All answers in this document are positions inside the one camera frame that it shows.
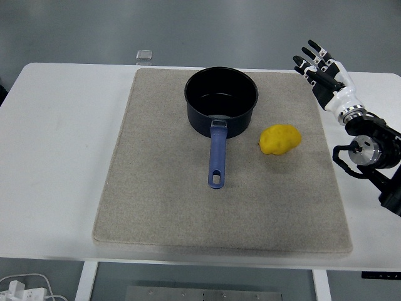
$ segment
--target white cable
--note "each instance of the white cable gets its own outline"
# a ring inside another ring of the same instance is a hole
[[[26,277],[26,276],[39,276],[39,277],[43,277],[43,278],[46,280],[46,283],[48,284],[48,287],[49,287],[49,293],[50,293],[50,296],[49,296],[49,297],[53,296],[53,291],[51,290],[50,282],[49,282],[48,278],[47,278],[46,276],[42,275],[42,274],[32,273],[32,274],[18,274],[18,275],[6,276],[6,277],[3,277],[2,279],[0,279],[0,283],[1,283],[3,280],[8,279],[8,278]]]
[[[66,297],[61,296],[61,295],[50,295],[50,296],[45,296],[45,299],[49,299],[49,298],[53,298],[53,300],[54,300],[55,298],[61,298],[61,299],[63,299],[64,301],[68,301]]]

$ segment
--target power adapter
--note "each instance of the power adapter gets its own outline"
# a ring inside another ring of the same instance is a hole
[[[13,280],[8,291],[0,292],[0,301],[44,301],[47,292],[43,287],[25,290],[25,284]]]

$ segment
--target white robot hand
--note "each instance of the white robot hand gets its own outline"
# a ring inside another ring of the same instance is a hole
[[[309,40],[308,44],[318,55],[305,47],[302,47],[302,51],[315,65],[300,56],[294,56],[293,60],[297,64],[294,69],[312,86],[312,92],[320,106],[333,113],[342,125],[365,115],[365,107],[357,99],[355,85],[343,64],[334,60],[329,52],[314,41]]]

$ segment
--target pot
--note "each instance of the pot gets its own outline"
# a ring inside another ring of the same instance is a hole
[[[188,120],[203,136],[211,138],[208,183],[224,185],[226,139],[248,127],[258,101],[258,88],[245,73],[228,68],[203,69],[185,85]]]

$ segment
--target handle hole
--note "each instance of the handle hole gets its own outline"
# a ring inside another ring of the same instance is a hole
[[[213,184],[220,184],[221,180],[221,173],[220,171],[213,172]]]

